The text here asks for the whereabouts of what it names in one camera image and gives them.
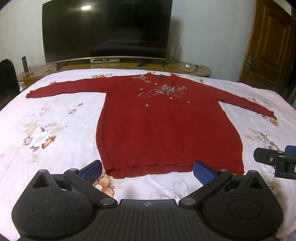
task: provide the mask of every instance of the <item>bed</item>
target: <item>bed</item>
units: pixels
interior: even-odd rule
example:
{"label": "bed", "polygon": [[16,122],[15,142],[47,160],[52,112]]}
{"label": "bed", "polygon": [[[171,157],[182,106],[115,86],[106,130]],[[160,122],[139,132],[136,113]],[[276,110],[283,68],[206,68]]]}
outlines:
{"label": "bed", "polygon": [[[39,169],[59,174],[70,168],[81,169],[100,159],[95,132],[106,94],[74,93],[40,99],[27,99],[26,94],[55,82],[147,72],[88,69],[51,74],[23,91],[0,112],[0,234],[10,241],[19,238],[11,211]],[[170,75],[166,72],[152,73]],[[244,170],[258,170],[283,208],[284,221],[277,237],[286,240],[296,229],[296,180],[275,178],[272,167],[254,161],[253,151],[257,147],[283,151],[287,145],[296,145],[296,111],[273,91],[225,80],[179,76],[245,97],[274,111],[277,120],[220,102],[241,137]],[[103,172],[94,186],[117,201],[175,199],[178,202],[202,185],[192,172],[125,179],[114,179]]]}

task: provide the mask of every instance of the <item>black television screen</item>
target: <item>black television screen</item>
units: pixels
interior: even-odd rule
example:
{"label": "black television screen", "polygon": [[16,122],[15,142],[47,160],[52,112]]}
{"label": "black television screen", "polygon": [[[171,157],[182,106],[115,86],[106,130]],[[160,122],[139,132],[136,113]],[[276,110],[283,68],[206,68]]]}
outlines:
{"label": "black television screen", "polygon": [[166,57],[172,0],[51,0],[43,4],[47,63],[91,57]]}

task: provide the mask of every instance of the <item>red sweater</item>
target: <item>red sweater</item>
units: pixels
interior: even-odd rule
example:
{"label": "red sweater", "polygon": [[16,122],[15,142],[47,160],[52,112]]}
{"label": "red sweater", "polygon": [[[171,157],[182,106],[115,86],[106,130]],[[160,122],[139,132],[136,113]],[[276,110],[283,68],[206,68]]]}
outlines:
{"label": "red sweater", "polygon": [[244,173],[242,142],[219,101],[273,117],[266,108],[229,92],[175,75],[115,76],[55,83],[27,98],[107,93],[96,144],[114,178],[190,172],[200,160]]}

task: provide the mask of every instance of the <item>black cylindrical object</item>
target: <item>black cylindrical object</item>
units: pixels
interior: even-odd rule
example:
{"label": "black cylindrical object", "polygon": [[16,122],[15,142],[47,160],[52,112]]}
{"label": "black cylindrical object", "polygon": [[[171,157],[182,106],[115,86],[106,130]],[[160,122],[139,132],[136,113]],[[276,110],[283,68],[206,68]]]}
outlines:
{"label": "black cylindrical object", "polygon": [[28,69],[28,64],[27,64],[26,56],[22,57],[22,65],[24,67],[24,72],[25,73],[28,73],[29,72],[29,69]]}

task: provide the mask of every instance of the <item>door panel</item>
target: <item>door panel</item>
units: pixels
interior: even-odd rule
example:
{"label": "door panel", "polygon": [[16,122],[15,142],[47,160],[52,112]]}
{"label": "door panel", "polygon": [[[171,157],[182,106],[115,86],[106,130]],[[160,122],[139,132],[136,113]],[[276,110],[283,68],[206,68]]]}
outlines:
{"label": "door panel", "polygon": [[256,0],[252,32],[238,82],[282,93],[294,39],[295,21],[273,0]]}

